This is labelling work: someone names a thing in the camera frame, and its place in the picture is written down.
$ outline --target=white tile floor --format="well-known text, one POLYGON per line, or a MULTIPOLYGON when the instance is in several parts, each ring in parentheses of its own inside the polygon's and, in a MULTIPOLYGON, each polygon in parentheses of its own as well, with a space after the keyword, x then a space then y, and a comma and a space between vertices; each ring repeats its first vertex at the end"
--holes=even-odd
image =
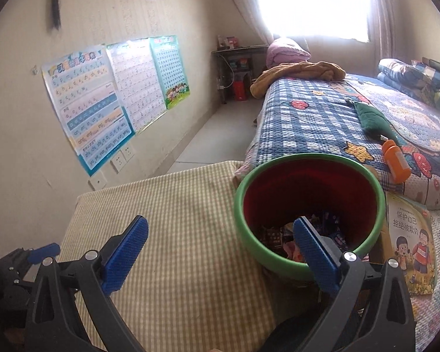
POLYGON ((244 160, 263 100, 228 101, 212 115, 184 149, 168 173, 227 160, 244 160))

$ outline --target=power socket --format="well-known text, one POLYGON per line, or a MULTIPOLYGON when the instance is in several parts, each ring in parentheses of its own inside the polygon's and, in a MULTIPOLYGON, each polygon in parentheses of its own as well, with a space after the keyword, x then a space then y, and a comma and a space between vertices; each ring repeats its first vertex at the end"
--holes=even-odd
POLYGON ((100 190, 104 188, 107 184, 106 177, 104 177, 101 170, 97 171, 89 180, 89 184, 92 186, 93 190, 100 190))
POLYGON ((117 152, 113 156, 113 158, 111 159, 111 164, 113 165, 117 173, 119 173, 121 169, 123 169, 124 165, 127 164, 127 161, 121 151, 117 152))
POLYGON ((129 142, 125 143, 122 148, 121 148, 121 152, 124 155, 126 161, 129 161, 132 156, 134 156, 135 150, 134 148, 130 145, 129 142))

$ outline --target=green pillow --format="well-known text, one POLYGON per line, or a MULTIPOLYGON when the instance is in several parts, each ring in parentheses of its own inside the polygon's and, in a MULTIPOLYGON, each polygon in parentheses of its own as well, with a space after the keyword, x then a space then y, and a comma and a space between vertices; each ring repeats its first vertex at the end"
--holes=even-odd
POLYGON ((375 107, 369 106, 365 103, 352 102, 357 112, 358 119, 362 125, 365 135, 375 140, 381 140, 383 135, 388 139, 394 140, 397 145, 399 142, 391 129, 390 123, 386 120, 381 111, 375 107))

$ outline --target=book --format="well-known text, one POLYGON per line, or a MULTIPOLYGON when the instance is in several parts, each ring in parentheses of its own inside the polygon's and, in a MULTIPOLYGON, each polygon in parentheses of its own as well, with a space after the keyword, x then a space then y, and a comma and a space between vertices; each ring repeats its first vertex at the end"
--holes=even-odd
POLYGON ((435 246, 427 208, 386 192, 387 232, 391 247, 385 259, 394 258, 411 295, 432 294, 436 284, 435 246))

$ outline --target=poster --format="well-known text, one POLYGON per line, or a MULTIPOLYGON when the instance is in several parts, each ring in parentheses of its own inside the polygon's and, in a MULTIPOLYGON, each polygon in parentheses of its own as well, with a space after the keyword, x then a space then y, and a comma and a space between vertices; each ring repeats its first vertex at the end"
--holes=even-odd
POLYGON ((412 295, 432 294, 436 284, 435 246, 430 213, 420 204, 386 192, 393 255, 412 295))
POLYGON ((153 37, 150 38, 150 44, 166 107, 170 109, 190 94, 178 38, 176 35, 153 37))
POLYGON ((143 130, 167 110, 148 38, 107 47, 114 78, 132 127, 143 130))
POLYGON ((118 99, 104 46, 42 66, 50 99, 81 164, 91 176, 134 130, 118 99))

